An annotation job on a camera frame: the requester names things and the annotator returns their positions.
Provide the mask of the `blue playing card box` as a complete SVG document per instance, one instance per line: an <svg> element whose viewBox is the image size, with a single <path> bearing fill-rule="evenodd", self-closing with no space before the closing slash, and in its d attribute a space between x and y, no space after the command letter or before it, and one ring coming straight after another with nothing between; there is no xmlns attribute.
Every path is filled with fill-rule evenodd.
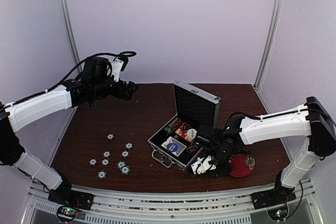
<svg viewBox="0 0 336 224"><path fill-rule="evenodd" d="M175 155L176 157L180 156L187 148L186 145L171 136L168 137L167 140L161 144L161 147L163 147L165 150Z"/></svg>

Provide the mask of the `aluminium poker case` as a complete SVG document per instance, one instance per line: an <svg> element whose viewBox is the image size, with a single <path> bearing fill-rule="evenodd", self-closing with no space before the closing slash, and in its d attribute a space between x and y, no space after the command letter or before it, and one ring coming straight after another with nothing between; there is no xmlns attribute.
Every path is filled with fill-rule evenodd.
<svg viewBox="0 0 336 224"><path fill-rule="evenodd" d="M203 150L195 143L200 126L217 126L220 97L191 84L173 83L175 115L148 139L151 156L166 168L187 168Z"/></svg>

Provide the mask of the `purple small blind button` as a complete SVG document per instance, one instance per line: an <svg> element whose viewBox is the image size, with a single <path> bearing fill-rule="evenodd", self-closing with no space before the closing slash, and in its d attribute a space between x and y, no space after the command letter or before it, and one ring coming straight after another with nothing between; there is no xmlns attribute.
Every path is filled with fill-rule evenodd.
<svg viewBox="0 0 336 224"><path fill-rule="evenodd" d="M166 147L169 152L176 152L178 150L178 145L175 143L169 143Z"/></svg>

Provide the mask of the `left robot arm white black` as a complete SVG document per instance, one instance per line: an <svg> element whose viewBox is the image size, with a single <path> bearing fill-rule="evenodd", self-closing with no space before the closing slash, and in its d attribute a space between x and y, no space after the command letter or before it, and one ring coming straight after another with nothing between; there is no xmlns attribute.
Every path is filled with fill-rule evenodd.
<svg viewBox="0 0 336 224"><path fill-rule="evenodd" d="M71 183L24 148L16 133L48 115L84 103L94 106L96 100L110 95L130 100L138 87L132 81L122 81L120 73L135 55L134 51L94 54L79 62L84 68L75 79L64 76L47 90L1 104L1 165L21 170L54 191L64 205L71 205L76 199Z"/></svg>

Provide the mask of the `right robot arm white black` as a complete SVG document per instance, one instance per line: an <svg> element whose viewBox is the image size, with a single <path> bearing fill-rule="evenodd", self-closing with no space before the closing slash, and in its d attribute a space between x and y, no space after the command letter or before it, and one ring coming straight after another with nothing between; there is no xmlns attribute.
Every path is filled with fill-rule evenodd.
<svg viewBox="0 0 336 224"><path fill-rule="evenodd" d="M234 112L223 129L201 125L194 142L208 150L208 155L197 158L188 172L224 176L232 171L230 158L246 145L292 136L306 139L294 160L279 172L275 187L269 192L271 202L279 204L318 160L335 153L335 121L316 97L308 97L302 105L273 114L252 116Z"/></svg>

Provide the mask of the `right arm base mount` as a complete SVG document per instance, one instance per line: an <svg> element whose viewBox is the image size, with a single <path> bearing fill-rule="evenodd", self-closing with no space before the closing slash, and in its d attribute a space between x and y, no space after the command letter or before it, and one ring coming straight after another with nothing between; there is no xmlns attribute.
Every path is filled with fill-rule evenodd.
<svg viewBox="0 0 336 224"><path fill-rule="evenodd" d="M275 189L251 194L254 209L266 208L268 217L276 222L285 221L289 217L288 202L296 199L296 194L290 192L276 192Z"/></svg>

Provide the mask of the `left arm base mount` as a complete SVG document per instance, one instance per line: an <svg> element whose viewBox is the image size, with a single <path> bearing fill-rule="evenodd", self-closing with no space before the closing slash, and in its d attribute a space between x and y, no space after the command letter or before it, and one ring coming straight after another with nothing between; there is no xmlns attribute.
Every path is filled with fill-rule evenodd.
<svg viewBox="0 0 336 224"><path fill-rule="evenodd" d="M56 217L61 222L71 222L78 217L85 215L84 210L90 210L93 203L94 195L80 191L72 190L69 200L62 200L60 196L49 193L48 200L58 203Z"/></svg>

